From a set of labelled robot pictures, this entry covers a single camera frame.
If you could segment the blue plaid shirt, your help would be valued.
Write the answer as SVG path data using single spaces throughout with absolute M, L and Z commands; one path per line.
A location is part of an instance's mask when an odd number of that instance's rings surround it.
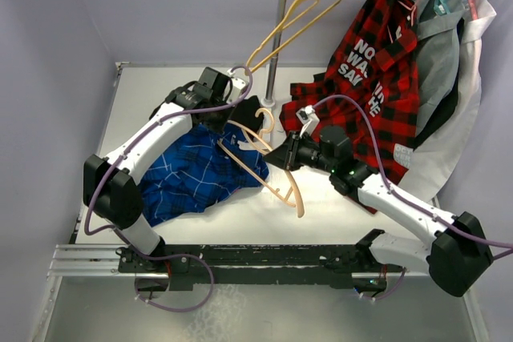
M 242 130 L 227 124 L 217 134 L 193 127 L 149 167 L 139 190 L 152 227 L 182 214 L 202 213 L 243 188 L 260 187 L 269 169 L 262 154 L 242 150 Z

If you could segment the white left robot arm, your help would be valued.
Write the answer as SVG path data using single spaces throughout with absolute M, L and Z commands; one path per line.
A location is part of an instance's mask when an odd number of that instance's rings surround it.
M 105 156 L 89 156 L 83 165 L 84 232 L 94 235 L 90 222 L 97 215 L 138 251 L 137 263 L 146 271 L 162 268 L 165 242 L 143 214 L 139 183 L 164 151 L 194 126 L 221 131 L 252 84 L 252 78 L 237 77 L 233 69 L 223 73 L 207 66 L 199 79 L 172 90 L 124 144 Z

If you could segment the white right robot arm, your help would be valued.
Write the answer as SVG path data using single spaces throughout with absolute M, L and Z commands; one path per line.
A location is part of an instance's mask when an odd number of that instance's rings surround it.
M 362 241 L 356 259 L 366 271 L 393 264 L 427 274 L 445 293 L 461 297 L 493 263 L 482 225 L 474 215 L 443 211 L 382 178 L 377 168 L 353 156 L 341 127 L 324 127 L 318 141 L 291 131 L 264 160 L 284 171 L 303 166 L 324 171 L 339 194 L 380 211 L 413 234 L 408 239 L 379 230 Z

